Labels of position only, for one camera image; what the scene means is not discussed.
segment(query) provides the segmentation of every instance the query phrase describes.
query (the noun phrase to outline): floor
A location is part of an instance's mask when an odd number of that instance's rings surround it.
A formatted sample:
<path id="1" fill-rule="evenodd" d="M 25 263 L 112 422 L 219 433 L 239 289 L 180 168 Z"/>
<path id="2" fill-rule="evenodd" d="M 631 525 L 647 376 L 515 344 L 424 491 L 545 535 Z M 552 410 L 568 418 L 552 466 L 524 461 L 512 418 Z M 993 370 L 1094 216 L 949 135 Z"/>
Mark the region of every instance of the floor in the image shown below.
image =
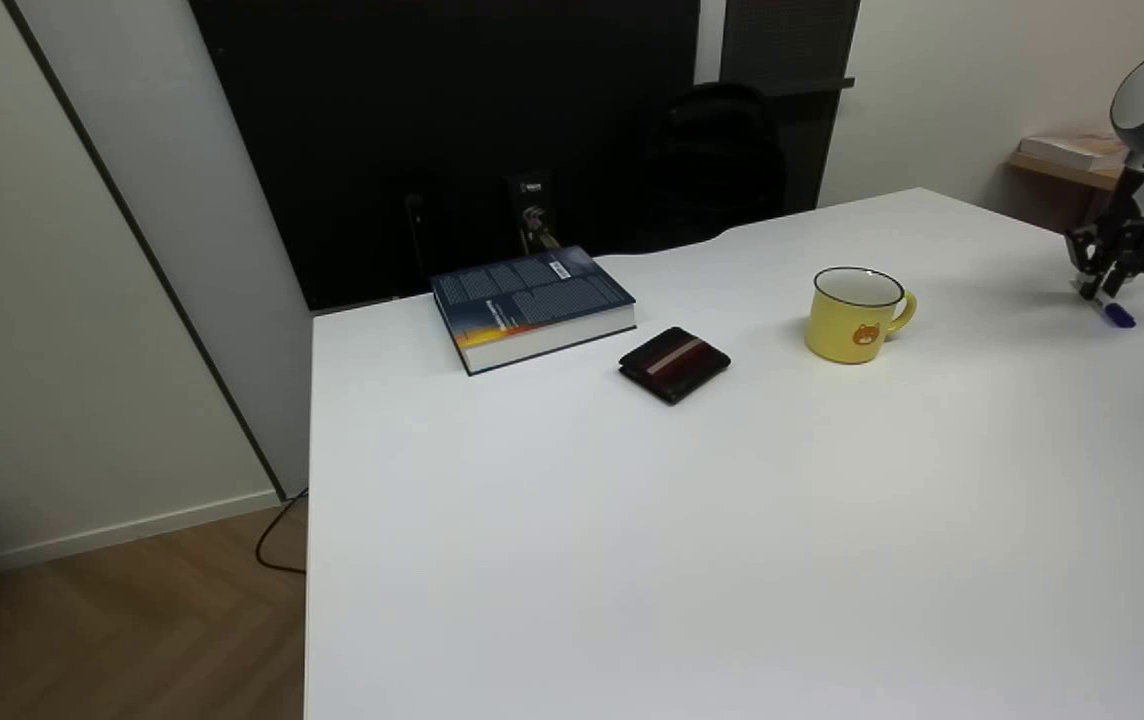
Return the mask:
<path id="1" fill-rule="evenodd" d="M 306 561 L 297 506 L 270 545 Z M 274 512 L 0 573 L 0 720 L 297 720 L 306 578 Z"/>

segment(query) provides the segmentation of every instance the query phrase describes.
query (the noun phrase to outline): baseboard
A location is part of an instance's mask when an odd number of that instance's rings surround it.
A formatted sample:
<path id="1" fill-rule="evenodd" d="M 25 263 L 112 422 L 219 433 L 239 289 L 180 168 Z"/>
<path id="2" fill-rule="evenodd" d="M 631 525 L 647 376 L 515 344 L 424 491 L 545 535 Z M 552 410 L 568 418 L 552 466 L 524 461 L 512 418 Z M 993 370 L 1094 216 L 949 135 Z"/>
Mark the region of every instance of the baseboard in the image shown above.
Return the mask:
<path id="1" fill-rule="evenodd" d="M 227 514 L 263 512 L 263 506 L 277 506 L 277 505 L 281 505 L 281 494 L 263 489 L 263 491 L 227 494 L 227 501 L 211 501 L 211 505 L 194 505 L 194 506 L 178 506 L 178 512 L 136 514 L 136 518 L 126 518 L 126 525 L 69 533 L 69 535 L 52 535 L 52 540 L 41 540 L 41 545 L 6 546 L 0 551 L 0 573 L 29 568 L 29 564 L 50 564 L 50 561 L 79 556 L 79 551 L 95 551 L 95 546 L 118 546 L 118 545 L 133 545 L 133 540 L 148 540 L 148 535 L 170 535 L 170 533 L 217 525 L 217 518 L 227 518 Z"/>

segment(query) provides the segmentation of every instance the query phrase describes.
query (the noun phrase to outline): yellow mug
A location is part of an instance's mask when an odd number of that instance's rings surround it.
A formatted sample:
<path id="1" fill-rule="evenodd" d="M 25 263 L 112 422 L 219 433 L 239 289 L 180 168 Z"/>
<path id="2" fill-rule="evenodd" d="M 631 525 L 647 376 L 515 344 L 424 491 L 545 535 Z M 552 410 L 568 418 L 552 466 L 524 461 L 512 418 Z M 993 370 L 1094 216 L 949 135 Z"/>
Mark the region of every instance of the yellow mug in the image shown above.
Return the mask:
<path id="1" fill-rule="evenodd" d="M 886 339 L 915 318 L 915 295 L 876 268 L 826 268 L 812 277 L 809 346 L 835 364 L 869 364 Z"/>

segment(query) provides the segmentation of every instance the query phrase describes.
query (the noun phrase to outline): blue book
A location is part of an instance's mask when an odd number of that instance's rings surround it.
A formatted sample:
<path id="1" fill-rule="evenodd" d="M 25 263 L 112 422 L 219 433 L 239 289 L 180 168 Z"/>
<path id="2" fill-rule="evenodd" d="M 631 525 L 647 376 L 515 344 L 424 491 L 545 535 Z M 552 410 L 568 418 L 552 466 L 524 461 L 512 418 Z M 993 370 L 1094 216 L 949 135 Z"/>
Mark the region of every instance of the blue book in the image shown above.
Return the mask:
<path id="1" fill-rule="evenodd" d="M 636 301 L 578 242 L 430 280 L 468 376 L 636 328 Z"/>

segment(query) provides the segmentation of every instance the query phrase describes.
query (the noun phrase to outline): mug rim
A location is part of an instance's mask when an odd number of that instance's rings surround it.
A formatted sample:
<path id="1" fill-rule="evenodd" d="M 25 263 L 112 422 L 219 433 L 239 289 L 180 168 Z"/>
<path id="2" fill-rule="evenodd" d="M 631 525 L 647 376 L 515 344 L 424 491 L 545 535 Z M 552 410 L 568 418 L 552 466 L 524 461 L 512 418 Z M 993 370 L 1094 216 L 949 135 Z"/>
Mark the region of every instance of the mug rim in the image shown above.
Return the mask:
<path id="1" fill-rule="evenodd" d="M 891 295 L 887 303 L 859 303 L 859 301 L 835 295 L 835 293 L 821 289 L 821 277 L 831 277 L 831 273 L 881 277 L 881 280 L 887 280 L 887 282 L 898 289 L 898 295 Z M 898 277 L 887 277 L 887 273 L 881 273 L 881 268 L 869 268 L 869 263 L 831 263 L 831 268 L 821 268 L 821 273 L 812 273 L 812 289 L 817 289 L 821 295 L 828 295 L 828 301 L 835 301 L 835 303 L 852 303 L 852 307 L 891 307 L 891 303 L 901 303 L 901 301 L 910 295 Z"/>

